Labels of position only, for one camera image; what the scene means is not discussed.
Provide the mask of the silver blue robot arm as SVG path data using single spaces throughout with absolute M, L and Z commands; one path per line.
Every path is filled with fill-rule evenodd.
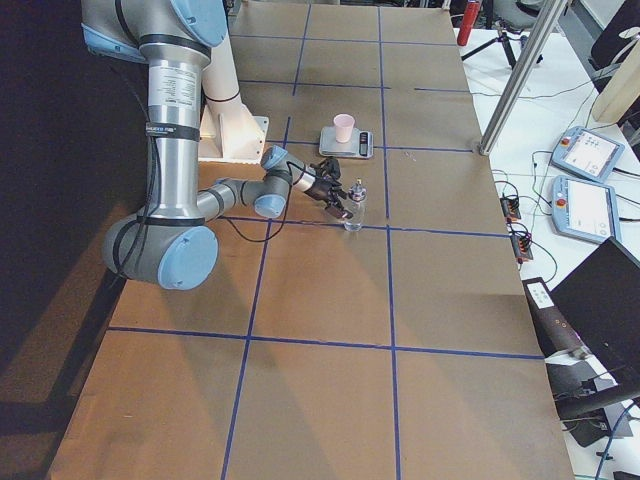
M 239 205 L 276 218 L 293 189 L 349 217 L 329 162 L 309 165 L 266 145 L 266 120 L 241 99 L 222 2 L 86 1 L 82 28 L 91 52 L 148 68 L 147 196 L 107 233 L 111 271 L 195 288 L 218 255 L 208 222 Z

